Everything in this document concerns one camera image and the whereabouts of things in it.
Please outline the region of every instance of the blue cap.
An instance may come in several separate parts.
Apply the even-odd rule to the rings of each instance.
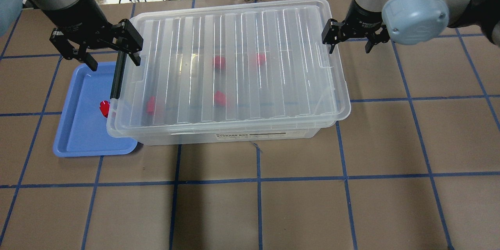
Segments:
[[[0,7],[2,7],[0,9],[0,36],[2,36],[21,12],[23,0],[0,0]]]
[[[394,42],[414,45],[435,38],[448,26],[450,10],[443,0],[389,0],[382,19]]]

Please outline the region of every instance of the clear plastic storage box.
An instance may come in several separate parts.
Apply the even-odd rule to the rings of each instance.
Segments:
[[[325,0],[143,13],[107,131],[145,145],[310,138],[350,113]]]

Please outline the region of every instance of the red object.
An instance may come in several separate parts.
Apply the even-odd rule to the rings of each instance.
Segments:
[[[214,68],[218,70],[225,69],[225,57],[214,56]]]
[[[107,115],[109,114],[109,102],[107,100],[100,102],[99,109],[102,116],[107,118]]]
[[[261,66],[264,63],[266,63],[266,54],[265,53],[257,54],[257,65]]]
[[[156,98],[155,96],[152,96],[148,103],[146,104],[146,113],[148,115],[153,115],[155,113],[155,106],[156,106]]]
[[[221,91],[217,91],[214,94],[214,102],[216,105],[225,106],[225,94]]]

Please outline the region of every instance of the brown table surface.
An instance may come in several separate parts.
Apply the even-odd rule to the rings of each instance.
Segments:
[[[328,1],[343,19],[350,0]],[[102,9],[118,22],[242,2]],[[368,55],[341,44],[352,113],[311,139],[70,159],[52,143],[79,63],[52,28],[25,10],[0,38],[2,250],[500,248],[500,49],[477,27]]]

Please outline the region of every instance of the blue tape line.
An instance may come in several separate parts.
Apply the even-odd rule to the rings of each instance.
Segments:
[[[352,99],[350,102],[400,102],[408,98],[383,98],[383,99]]]
[[[325,176],[325,177],[278,177],[263,178],[261,181],[310,181],[310,180],[343,180],[344,176]]]
[[[44,55],[22,55],[22,56],[5,56],[5,59],[18,59],[18,58],[40,58],[40,57],[58,57],[60,54],[44,54]]]
[[[132,4],[132,12],[130,12],[130,18],[134,17],[134,13],[136,13],[136,4],[135,3]]]
[[[0,117],[2,117],[2,116],[33,116],[33,115],[41,115],[41,112],[0,113]]]
[[[170,186],[174,181],[100,182],[98,186]]]
[[[343,142],[342,142],[342,134],[339,122],[335,123],[335,128],[337,130],[337,140],[339,141],[339,150],[341,153],[341,163],[342,163],[342,173],[343,173],[343,181],[345,188],[345,199],[347,200],[347,210],[349,215],[349,224],[350,224],[350,234],[352,236],[352,246],[354,250],[357,250],[357,238],[356,238],[356,230],[354,227],[354,216],[352,215],[352,205],[350,201],[350,192],[349,192],[349,181],[347,174],[347,166],[345,165],[345,156],[343,151]]]
[[[430,168],[429,157],[427,155],[427,150],[425,149],[425,144],[423,142],[423,137],[420,131],[420,125],[418,124],[418,119],[416,118],[415,107],[413,105],[413,101],[409,92],[408,83],[405,77],[405,72],[403,72],[400,56],[398,53],[398,49],[394,41],[391,40],[391,44],[393,45],[394,55],[396,61],[398,62],[398,68],[400,69],[401,78],[403,80],[403,85],[405,86],[405,91],[408,97],[409,107],[411,109],[411,115],[413,116],[413,120],[415,123],[416,132],[418,134],[418,140],[420,141],[420,147],[422,148],[423,158],[425,160],[425,166],[427,167],[427,172],[429,173],[430,184],[432,186],[432,191],[434,193],[434,199],[436,200],[437,211],[439,213],[439,218],[441,219],[441,224],[443,225],[443,231],[445,233],[446,243],[448,244],[448,248],[450,250],[454,249],[452,245],[452,240],[450,238],[450,233],[448,232],[448,226],[446,225],[445,215],[443,213],[443,208],[441,207],[441,201],[439,200],[438,189],[436,187],[436,183],[434,182],[434,177],[432,176],[432,169]]]
[[[21,174],[19,175],[19,180],[18,180],[18,184],[16,186],[16,191],[14,191],[14,196],[12,197],[11,206],[9,207],[9,211],[7,212],[7,218],[5,219],[5,223],[4,223],[4,226],[2,228],[2,234],[0,234],[0,245],[2,245],[2,242],[4,241],[5,231],[7,230],[7,226],[9,225],[9,220],[11,219],[12,210],[14,209],[14,204],[16,204],[16,200],[18,198],[20,185],[21,185],[21,182],[23,181],[23,178],[24,178],[24,175],[26,172],[26,167],[28,165],[28,161],[30,161],[30,156],[31,156],[31,152],[33,150],[34,142],[36,140],[36,135],[38,134],[38,130],[40,129],[40,124],[41,124],[41,120],[43,118],[43,113],[45,112],[45,108],[47,107],[48,97],[50,96],[50,92],[52,91],[52,87],[54,86],[55,77],[57,75],[57,71],[59,70],[59,66],[61,64],[62,59],[63,59],[63,57],[59,56],[59,60],[57,60],[57,65],[55,66],[54,75],[52,76],[52,81],[50,82],[50,86],[48,87],[47,95],[45,97],[45,102],[43,103],[43,108],[41,109],[40,118],[38,119],[38,123],[36,124],[36,128],[34,130],[33,138],[32,138],[31,144],[30,144],[30,148],[28,149],[25,163],[23,164],[23,169],[21,170]]]
[[[497,127],[498,131],[500,131],[500,122],[498,121],[498,116],[496,116],[496,112],[495,112],[495,109],[493,108],[493,104],[491,104],[491,100],[488,97],[488,93],[486,92],[486,88],[484,88],[484,85],[482,84],[481,78],[479,76],[479,72],[477,72],[477,69],[474,66],[474,62],[473,62],[472,58],[470,57],[470,54],[469,54],[467,47],[466,47],[466,44],[464,43],[464,40],[460,34],[460,31],[458,29],[456,29],[456,31],[457,31],[457,35],[459,35],[459,40],[460,40],[460,43],[462,45],[462,48],[464,49],[464,52],[466,53],[467,59],[470,63],[470,67],[472,68],[472,71],[474,72],[474,75],[477,79],[477,83],[479,83],[479,86],[481,87],[481,91],[484,95],[484,98],[486,99],[486,102],[488,103],[489,110],[491,111],[491,115],[493,116],[493,119],[495,120],[496,127]]]
[[[457,35],[453,35],[453,34],[436,36],[436,38],[457,38],[457,37],[458,37]]]
[[[189,184],[235,184],[238,182],[257,182],[257,179],[247,178],[247,179],[220,179],[220,180],[185,180],[179,181],[177,184],[189,185]]]
[[[97,191],[97,184],[99,183],[100,169],[102,167],[102,159],[103,158],[104,158],[104,156],[101,156],[99,158],[99,165],[97,166],[97,172],[95,173],[95,180],[94,180],[93,189],[92,189],[91,203],[89,205],[89,213],[87,213],[87,221],[85,223],[84,238],[82,239],[82,248],[81,248],[82,250],[85,249],[85,245],[87,243],[87,234],[89,233],[89,226],[91,224],[93,203],[95,200],[95,193]]]
[[[61,111],[43,113],[43,115],[61,115],[61,114],[63,114]],[[34,116],[34,115],[41,115],[41,112],[0,113],[0,117],[2,117],[2,116]]]
[[[451,173],[435,173],[434,177],[470,177],[470,176],[496,176],[500,175],[500,171],[484,171],[484,172],[451,172]]]
[[[168,238],[168,249],[172,250],[173,230],[175,229],[175,211],[177,210],[177,190],[179,189],[180,154],[182,145],[177,146],[177,163],[175,164],[175,184],[173,185],[172,213],[170,214],[170,237]]]
[[[12,35],[14,34],[14,29],[16,29],[16,26],[18,25],[20,17],[21,17],[21,14],[18,15],[18,18],[14,22],[14,26],[12,27],[11,32],[9,33],[9,37],[7,38],[7,42],[5,42],[5,46],[4,46],[4,49],[2,50],[2,54],[0,54],[0,60],[2,60],[2,58],[4,58],[5,51],[7,50],[7,46],[9,45],[9,42],[11,41]]]
[[[62,111],[52,111],[52,112],[44,112],[43,115],[61,115]]]
[[[348,176],[348,179],[407,179],[407,178],[425,178],[429,174],[398,174],[398,175],[359,175]]]
[[[482,33],[474,33],[474,34],[460,34],[459,36],[462,36],[464,38],[473,38],[477,36],[484,36]]]
[[[92,183],[78,184],[21,184],[19,188],[83,188],[93,186]]]
[[[473,176],[494,176],[500,175],[500,171],[479,171],[479,172],[447,172],[433,173],[433,177],[473,177]],[[353,175],[348,176],[349,180],[357,179],[406,179],[406,178],[425,178],[429,174],[395,174],[395,175]],[[332,177],[277,177],[262,178],[261,182],[281,182],[281,181],[313,181],[313,180],[344,180],[344,176]],[[258,182],[257,178],[245,179],[221,179],[221,180],[188,180],[179,181],[177,184],[237,184],[240,182]],[[140,182],[102,182],[98,186],[171,186],[175,181],[140,181]],[[75,183],[75,184],[21,184],[20,188],[87,188],[93,186],[93,183]],[[2,184],[0,188],[16,188],[16,184]]]
[[[259,225],[259,250],[263,250],[262,240],[262,182],[261,182],[261,149],[255,144],[257,154],[257,221]]]
[[[474,96],[450,96],[450,97],[422,97],[422,98],[414,98],[412,100],[442,100],[442,99],[478,99],[484,98],[482,95],[474,95]]]

